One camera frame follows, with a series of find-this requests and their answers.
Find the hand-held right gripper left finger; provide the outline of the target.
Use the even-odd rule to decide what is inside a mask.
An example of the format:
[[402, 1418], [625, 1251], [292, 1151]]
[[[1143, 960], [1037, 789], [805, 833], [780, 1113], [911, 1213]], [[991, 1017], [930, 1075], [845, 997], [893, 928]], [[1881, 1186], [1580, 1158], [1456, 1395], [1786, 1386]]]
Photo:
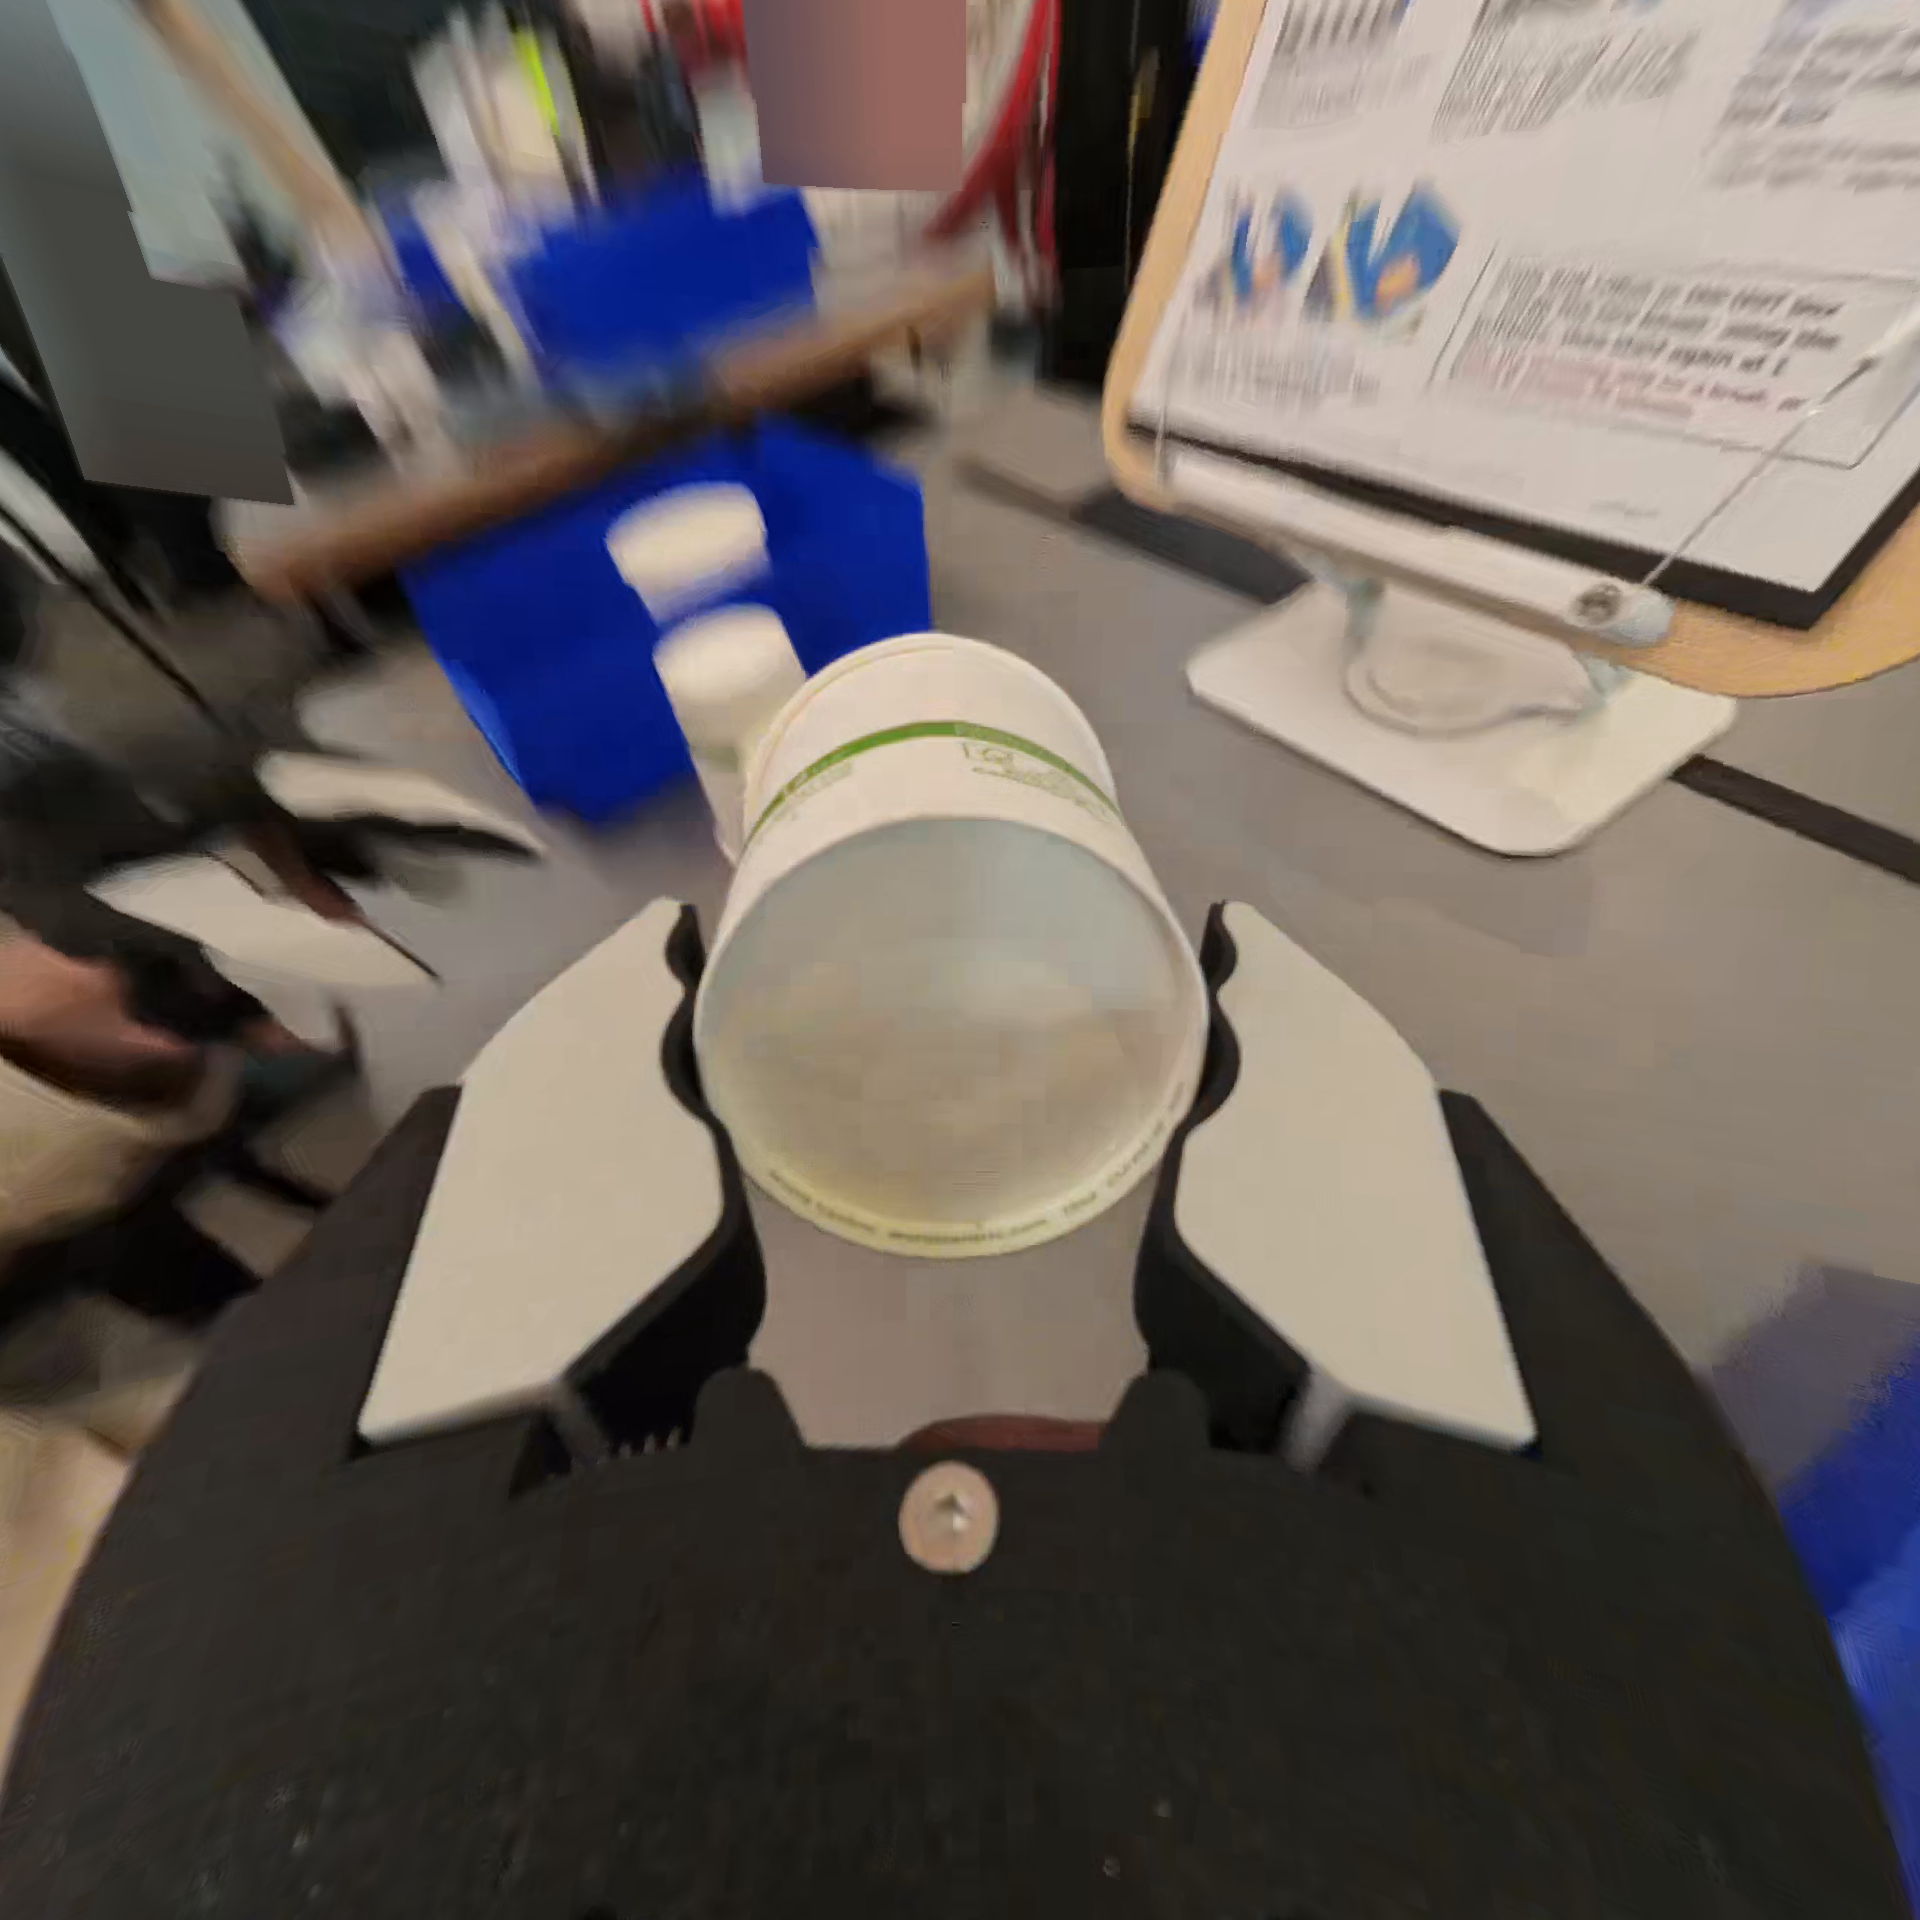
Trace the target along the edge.
[[370, 1449], [538, 1416], [586, 1456], [690, 1437], [765, 1307], [692, 1063], [705, 941], [653, 901], [473, 1058], [357, 1418]]

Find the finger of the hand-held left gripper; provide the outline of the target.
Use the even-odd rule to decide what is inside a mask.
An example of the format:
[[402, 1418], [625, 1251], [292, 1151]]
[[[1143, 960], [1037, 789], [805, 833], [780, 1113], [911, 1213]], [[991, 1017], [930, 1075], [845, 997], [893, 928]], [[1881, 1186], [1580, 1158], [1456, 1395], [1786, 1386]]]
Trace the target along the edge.
[[316, 870], [544, 857], [544, 840], [528, 824], [387, 762], [271, 753], [256, 760], [255, 779], [281, 834]]
[[87, 894], [203, 950], [237, 985], [415, 992], [440, 975], [363, 922], [322, 920], [256, 887], [223, 857], [162, 857], [104, 874]]

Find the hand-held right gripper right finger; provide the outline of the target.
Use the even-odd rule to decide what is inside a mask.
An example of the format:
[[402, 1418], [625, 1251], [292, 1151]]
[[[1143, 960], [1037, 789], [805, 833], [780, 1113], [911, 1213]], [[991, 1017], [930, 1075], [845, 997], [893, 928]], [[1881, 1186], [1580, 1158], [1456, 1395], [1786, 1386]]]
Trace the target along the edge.
[[1207, 1047], [1133, 1311], [1207, 1443], [1314, 1470], [1355, 1419], [1517, 1456], [1539, 1419], [1445, 1099], [1379, 1008], [1249, 904], [1207, 913]]

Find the blue plastic bin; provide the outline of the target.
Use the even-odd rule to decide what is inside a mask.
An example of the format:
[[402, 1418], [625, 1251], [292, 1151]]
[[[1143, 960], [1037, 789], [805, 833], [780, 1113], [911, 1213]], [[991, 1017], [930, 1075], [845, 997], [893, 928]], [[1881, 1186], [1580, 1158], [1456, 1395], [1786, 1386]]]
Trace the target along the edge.
[[811, 677], [930, 629], [922, 480], [789, 421], [707, 437], [404, 567], [417, 625], [469, 719], [540, 809], [610, 825], [690, 778], [657, 672], [665, 627], [609, 539], [687, 490], [752, 494], [765, 558], [690, 613], [772, 610]]
[[1829, 1621], [1919, 1901], [1919, 1286], [1810, 1265], [1707, 1371]]
[[592, 415], [683, 394], [720, 346], [810, 314], [820, 250], [799, 189], [715, 195], [698, 173], [543, 210], [428, 184], [387, 227], [435, 350]]

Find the white paper cup green band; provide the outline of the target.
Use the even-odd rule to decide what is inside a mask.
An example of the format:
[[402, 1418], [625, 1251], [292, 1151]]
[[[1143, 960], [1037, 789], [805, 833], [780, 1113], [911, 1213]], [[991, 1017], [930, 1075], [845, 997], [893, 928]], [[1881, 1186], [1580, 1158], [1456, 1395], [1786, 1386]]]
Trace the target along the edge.
[[747, 831], [752, 757], [807, 670], [783, 618], [764, 606], [727, 606], [683, 619], [660, 639], [653, 666], [705, 794], [715, 846], [736, 865]]
[[1196, 946], [1091, 721], [913, 633], [761, 735], [692, 1047], [744, 1173], [901, 1257], [1057, 1242], [1162, 1162], [1210, 1045]]
[[605, 552], [660, 631], [720, 608], [770, 571], [756, 494], [724, 483], [645, 499], [610, 523]]

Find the person's left hand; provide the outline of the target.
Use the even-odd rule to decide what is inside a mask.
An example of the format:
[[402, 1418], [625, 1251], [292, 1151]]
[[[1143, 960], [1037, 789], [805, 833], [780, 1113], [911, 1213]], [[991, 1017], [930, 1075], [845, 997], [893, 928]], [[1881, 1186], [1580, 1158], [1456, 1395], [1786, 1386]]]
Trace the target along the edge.
[[205, 1054], [139, 1023], [121, 976], [23, 931], [3, 943], [3, 1061], [29, 1080], [123, 1111], [191, 1102]]

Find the wood-edged side table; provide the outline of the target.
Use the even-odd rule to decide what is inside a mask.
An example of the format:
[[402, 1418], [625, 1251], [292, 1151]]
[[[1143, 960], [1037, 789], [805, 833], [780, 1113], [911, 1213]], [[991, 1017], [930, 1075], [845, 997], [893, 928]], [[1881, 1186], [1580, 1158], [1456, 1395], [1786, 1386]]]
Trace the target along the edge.
[[829, 285], [799, 320], [723, 343], [689, 390], [609, 415], [555, 405], [505, 434], [372, 465], [300, 490], [292, 505], [226, 501], [217, 530], [245, 586], [276, 606], [379, 584], [443, 550], [602, 485], [713, 433], [816, 402], [896, 350], [941, 352], [997, 305], [988, 257], [927, 253]]

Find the instruction sheet on stand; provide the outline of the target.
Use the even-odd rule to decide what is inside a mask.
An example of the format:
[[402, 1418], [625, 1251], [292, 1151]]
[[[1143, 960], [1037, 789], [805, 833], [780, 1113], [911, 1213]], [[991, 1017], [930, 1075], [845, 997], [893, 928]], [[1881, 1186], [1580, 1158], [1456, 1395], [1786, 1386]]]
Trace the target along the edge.
[[1571, 558], [1404, 497], [1143, 433], [1127, 402], [1177, 278], [1261, 5], [1220, 5], [1101, 394], [1121, 490], [1307, 571], [1187, 666], [1215, 714], [1501, 857], [1555, 857], [1715, 749], [1741, 698], [1915, 658], [1915, 513], [1805, 627]]

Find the printed instruction sheet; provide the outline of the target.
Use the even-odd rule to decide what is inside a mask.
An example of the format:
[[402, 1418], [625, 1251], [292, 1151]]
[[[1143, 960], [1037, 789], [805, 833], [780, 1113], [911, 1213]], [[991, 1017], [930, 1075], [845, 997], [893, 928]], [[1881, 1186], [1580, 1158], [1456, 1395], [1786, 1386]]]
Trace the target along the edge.
[[1132, 425], [1805, 627], [1915, 513], [1919, 5], [1261, 5]]

